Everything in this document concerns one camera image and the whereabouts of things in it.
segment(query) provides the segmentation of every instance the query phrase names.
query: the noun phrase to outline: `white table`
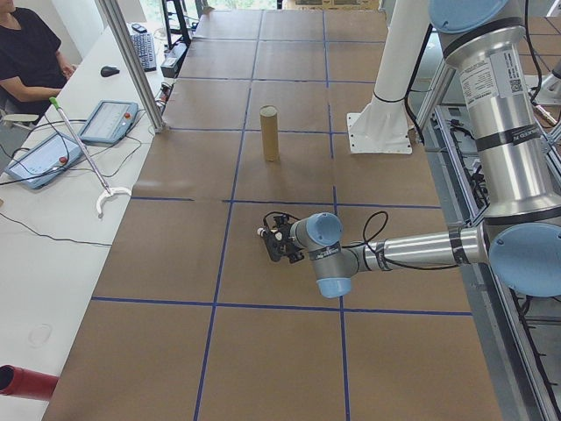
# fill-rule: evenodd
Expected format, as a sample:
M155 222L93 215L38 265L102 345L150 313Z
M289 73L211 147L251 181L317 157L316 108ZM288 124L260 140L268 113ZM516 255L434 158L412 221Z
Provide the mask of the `white table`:
M159 63L163 46L160 50ZM117 66L121 73L102 78L99 72L103 65ZM146 73L146 76L154 94L157 93L163 81L160 70ZM109 28L58 99L69 118L87 118L102 99L135 101L142 108ZM60 120L53 107L46 115L51 121ZM51 132L50 127L37 130L25 146L36 145ZM153 139L153 129L146 115L130 135L138 139L141 146L109 179L111 187L130 189L138 178ZM137 145L137 141L123 139L94 160L102 173L110 174ZM91 146L89 150L95 153L102 148ZM78 166L88 167L87 162ZM7 175L0 177L0 182L9 180ZM18 184L1 186L0 198L4 205L0 212L56 238L110 244L129 197L119 195L107 201L100 220L96 214L96 200L102 191L92 172L70 171L39 190L29 190ZM0 365L60 374L108 252L108 247L40 238L0 217ZM46 406L47 403L41 401L0 396L0 418L39 420Z

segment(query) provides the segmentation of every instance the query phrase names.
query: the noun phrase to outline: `person's arm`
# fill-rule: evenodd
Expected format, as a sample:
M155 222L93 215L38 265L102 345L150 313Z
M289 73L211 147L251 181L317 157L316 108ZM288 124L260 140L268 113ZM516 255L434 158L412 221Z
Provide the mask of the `person's arm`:
M56 60L59 62L60 70L64 77L70 79L70 76L74 74L76 67L72 64L68 63L67 59L62 55L60 51L57 51L54 55L56 55Z
M43 101L51 96L59 95L61 89L44 88L41 86L25 86L19 76L0 81L0 86L19 102Z

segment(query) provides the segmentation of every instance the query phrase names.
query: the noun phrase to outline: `chair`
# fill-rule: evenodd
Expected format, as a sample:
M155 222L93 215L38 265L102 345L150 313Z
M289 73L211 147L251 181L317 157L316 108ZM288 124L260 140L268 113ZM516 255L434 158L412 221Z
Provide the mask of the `chair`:
M0 124L7 127L17 126L26 130L33 128L33 122L39 118L35 114L18 113L16 106L10 101L8 93L0 88Z

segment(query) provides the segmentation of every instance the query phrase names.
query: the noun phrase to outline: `computer mouse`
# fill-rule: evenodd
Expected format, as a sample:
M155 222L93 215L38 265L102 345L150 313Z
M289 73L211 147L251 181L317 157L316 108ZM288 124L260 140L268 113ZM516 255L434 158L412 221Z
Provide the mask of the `computer mouse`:
M101 74L102 77L109 77L109 76L116 75L119 72L120 70L115 66L103 66L102 70L99 73Z

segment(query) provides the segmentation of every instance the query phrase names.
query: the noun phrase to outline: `black shirt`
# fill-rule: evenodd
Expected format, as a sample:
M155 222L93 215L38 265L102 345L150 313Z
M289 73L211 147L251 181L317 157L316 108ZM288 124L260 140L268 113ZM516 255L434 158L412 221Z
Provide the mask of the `black shirt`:
M34 11L18 7L12 16L21 30L0 26L0 81L19 76L25 86L62 88L67 80L55 55L60 39ZM48 101L21 103L9 97L21 112L29 114L43 115L50 105Z

